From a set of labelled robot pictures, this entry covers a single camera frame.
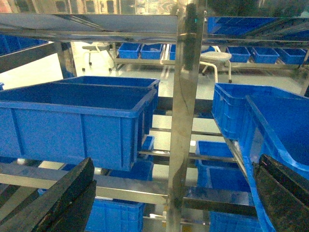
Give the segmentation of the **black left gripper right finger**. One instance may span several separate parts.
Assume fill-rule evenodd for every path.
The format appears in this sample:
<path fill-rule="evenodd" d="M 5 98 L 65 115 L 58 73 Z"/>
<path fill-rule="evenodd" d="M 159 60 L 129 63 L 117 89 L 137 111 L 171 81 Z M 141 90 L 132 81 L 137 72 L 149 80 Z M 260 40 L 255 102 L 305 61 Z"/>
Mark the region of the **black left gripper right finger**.
<path fill-rule="evenodd" d="M 253 163 L 259 199 L 277 232 L 309 230 L 309 180 L 262 154 Z"/>

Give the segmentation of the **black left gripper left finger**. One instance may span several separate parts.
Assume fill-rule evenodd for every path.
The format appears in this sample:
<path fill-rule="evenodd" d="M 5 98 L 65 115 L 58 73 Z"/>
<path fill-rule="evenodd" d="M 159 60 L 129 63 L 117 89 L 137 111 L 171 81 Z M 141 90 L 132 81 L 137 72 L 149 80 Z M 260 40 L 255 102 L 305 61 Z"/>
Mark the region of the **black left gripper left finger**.
<path fill-rule="evenodd" d="M 2 232 L 83 232 L 96 196 L 94 164 L 86 158 L 13 217 Z"/>

